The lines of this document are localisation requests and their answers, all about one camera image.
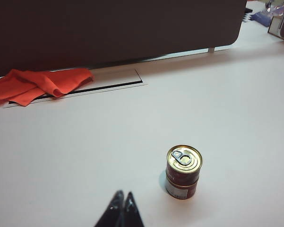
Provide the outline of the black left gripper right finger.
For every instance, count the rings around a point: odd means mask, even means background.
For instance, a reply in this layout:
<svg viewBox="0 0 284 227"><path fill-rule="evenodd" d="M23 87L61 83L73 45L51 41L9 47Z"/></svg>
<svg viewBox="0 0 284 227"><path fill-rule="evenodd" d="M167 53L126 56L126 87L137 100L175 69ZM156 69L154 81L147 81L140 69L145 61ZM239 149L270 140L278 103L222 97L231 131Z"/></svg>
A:
<svg viewBox="0 0 284 227"><path fill-rule="evenodd" d="M129 192L124 205L124 226L125 227L144 227L137 204L132 192Z"/></svg>

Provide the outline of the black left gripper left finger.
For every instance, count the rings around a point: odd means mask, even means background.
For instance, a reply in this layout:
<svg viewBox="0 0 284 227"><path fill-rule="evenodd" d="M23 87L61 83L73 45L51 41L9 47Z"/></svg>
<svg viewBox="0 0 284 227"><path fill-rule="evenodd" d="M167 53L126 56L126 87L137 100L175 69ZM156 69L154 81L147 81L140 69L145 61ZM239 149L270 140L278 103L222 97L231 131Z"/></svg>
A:
<svg viewBox="0 0 284 227"><path fill-rule="evenodd" d="M95 227L123 227L124 193L118 190L110 200L106 210L95 224Z"/></svg>

